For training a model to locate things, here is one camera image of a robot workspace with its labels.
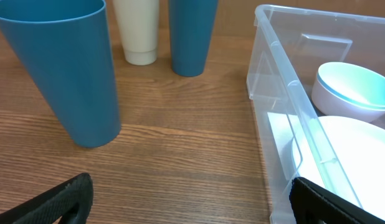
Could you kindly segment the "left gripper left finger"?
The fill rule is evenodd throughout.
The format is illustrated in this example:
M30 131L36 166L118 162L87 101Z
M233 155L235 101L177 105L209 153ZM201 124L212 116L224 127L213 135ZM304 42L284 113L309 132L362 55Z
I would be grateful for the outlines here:
M4 224L85 224L93 205L93 181L88 173L75 177L0 214Z

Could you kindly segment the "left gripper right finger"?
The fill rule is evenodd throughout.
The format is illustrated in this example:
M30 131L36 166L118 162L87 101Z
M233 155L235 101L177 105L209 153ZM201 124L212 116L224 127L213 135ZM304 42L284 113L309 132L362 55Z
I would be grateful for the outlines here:
M297 224L385 224L385 221L320 187L296 177L289 201Z

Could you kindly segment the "light blue plate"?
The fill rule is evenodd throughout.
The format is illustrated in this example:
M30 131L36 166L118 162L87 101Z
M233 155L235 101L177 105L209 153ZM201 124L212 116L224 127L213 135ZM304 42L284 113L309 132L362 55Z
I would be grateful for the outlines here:
M385 129L341 116L322 116L319 121L359 201L335 171L329 171L332 183L345 200L385 221Z

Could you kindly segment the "pink bowl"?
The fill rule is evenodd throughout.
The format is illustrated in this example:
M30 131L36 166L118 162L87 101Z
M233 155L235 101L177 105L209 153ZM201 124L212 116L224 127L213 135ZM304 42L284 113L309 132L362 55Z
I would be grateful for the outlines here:
M311 100L323 114L328 116L343 116L370 123L385 115L385 109L365 108L336 96L318 79L313 84Z

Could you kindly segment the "light blue bowl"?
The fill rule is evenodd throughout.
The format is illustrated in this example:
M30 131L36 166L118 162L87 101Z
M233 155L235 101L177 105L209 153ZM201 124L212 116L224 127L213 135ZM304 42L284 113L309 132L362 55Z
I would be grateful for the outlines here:
M331 93L364 108L385 110L385 77L345 62L327 62L318 68L317 80Z

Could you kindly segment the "cream cup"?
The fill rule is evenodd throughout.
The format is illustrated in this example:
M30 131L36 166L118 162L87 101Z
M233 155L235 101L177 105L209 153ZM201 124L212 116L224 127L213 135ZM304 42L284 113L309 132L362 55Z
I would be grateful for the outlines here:
M125 59L149 65L157 59L159 0L114 0Z

